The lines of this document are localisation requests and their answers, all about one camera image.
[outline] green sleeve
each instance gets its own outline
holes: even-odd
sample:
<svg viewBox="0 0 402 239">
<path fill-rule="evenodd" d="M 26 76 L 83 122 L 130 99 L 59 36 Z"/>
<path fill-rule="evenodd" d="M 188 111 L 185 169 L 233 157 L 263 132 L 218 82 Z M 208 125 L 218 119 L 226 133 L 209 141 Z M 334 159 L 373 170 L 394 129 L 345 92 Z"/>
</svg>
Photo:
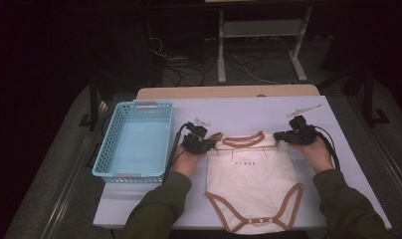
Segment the green sleeve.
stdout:
<svg viewBox="0 0 402 239">
<path fill-rule="evenodd" d="M 172 224 L 182 215 L 191 180 L 170 172 L 166 182 L 145 194 L 119 233 L 121 238 L 168 238 Z"/>
<path fill-rule="evenodd" d="M 313 182 L 321 198 L 329 236 L 337 238 L 394 238 L 369 200 L 350 188 L 338 170 L 318 173 Z"/>
</svg>

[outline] person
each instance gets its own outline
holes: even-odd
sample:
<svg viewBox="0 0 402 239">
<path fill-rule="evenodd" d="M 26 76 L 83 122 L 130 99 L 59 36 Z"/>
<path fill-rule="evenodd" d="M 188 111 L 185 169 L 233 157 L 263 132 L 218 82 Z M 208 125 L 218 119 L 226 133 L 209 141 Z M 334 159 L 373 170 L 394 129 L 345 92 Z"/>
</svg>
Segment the person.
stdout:
<svg viewBox="0 0 402 239">
<path fill-rule="evenodd" d="M 313 182 L 321 198 L 320 211 L 328 234 L 337 238 L 396 238 L 386 229 L 369 200 L 350 188 L 341 171 L 334 169 L 331 155 L 319 137 L 310 145 L 293 145 L 300 150 L 316 175 Z M 168 238 L 172 224 L 184 211 L 191 175 L 204 154 L 192 154 L 182 145 L 165 183 L 149 191 L 132 210 L 117 238 Z"/>
</svg>

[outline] white tabletop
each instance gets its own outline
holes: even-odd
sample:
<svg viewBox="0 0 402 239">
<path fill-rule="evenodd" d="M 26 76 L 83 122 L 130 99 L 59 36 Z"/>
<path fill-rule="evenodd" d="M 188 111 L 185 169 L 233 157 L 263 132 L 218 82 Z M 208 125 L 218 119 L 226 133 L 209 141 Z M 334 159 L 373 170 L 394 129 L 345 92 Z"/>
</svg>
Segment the white tabletop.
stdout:
<svg viewBox="0 0 402 239">
<path fill-rule="evenodd" d="M 325 97 L 215 98 L 166 101 L 173 102 L 174 133 L 186 122 L 199 118 L 211 124 L 207 127 L 207 136 L 218 131 L 226 135 L 242 135 L 253 134 L 259 130 L 265 133 L 290 130 L 288 114 L 293 113 L 295 109 L 321 105 L 319 110 L 303 115 L 307 123 L 320 126 L 331 134 L 340 160 L 341 171 L 347 183 L 364 194 L 382 217 L 386 227 L 391 227 Z M 182 138 L 187 132 L 185 130 L 182 132 Z M 294 229 L 324 227 L 325 219 L 319 211 L 319 197 L 311 180 L 314 172 L 298 151 L 290 149 L 290 155 L 298 179 L 304 184 L 301 206 Z M 174 228 L 224 229 L 219 216 L 204 195 L 206 175 L 207 160 L 202 160 L 196 173 L 191 177 L 193 185 L 187 195 L 185 212 L 175 222 Z M 130 211 L 147 191 L 156 186 L 158 184 L 107 183 L 100 199 L 94 225 L 105 228 L 123 227 Z"/>
</svg>

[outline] plastic basket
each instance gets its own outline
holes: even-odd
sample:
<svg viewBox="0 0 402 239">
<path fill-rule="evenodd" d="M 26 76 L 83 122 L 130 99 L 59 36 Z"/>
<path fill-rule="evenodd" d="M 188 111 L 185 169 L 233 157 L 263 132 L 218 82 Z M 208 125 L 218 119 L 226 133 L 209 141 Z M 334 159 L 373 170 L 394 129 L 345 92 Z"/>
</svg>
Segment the plastic basket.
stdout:
<svg viewBox="0 0 402 239">
<path fill-rule="evenodd" d="M 169 102 L 117 104 L 93 175 L 105 182 L 161 182 L 171 149 L 172 108 Z"/>
</svg>

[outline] hand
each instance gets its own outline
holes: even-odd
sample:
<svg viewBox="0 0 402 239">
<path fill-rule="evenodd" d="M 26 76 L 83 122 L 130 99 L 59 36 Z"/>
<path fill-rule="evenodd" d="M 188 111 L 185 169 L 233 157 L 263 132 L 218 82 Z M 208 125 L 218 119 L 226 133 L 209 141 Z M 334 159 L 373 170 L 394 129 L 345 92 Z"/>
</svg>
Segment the hand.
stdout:
<svg viewBox="0 0 402 239">
<path fill-rule="evenodd" d="M 295 145 L 290 143 L 290 146 L 303 153 L 306 161 L 316 173 L 334 169 L 331 161 L 331 154 L 328 152 L 324 141 L 322 141 L 319 136 L 317 136 L 315 142 L 310 145 Z"/>
<path fill-rule="evenodd" d="M 172 171 L 177 171 L 183 175 L 190 177 L 195 173 L 198 162 L 205 157 L 206 153 L 193 154 L 185 150 L 181 144 L 176 147 L 175 162 Z"/>
</svg>

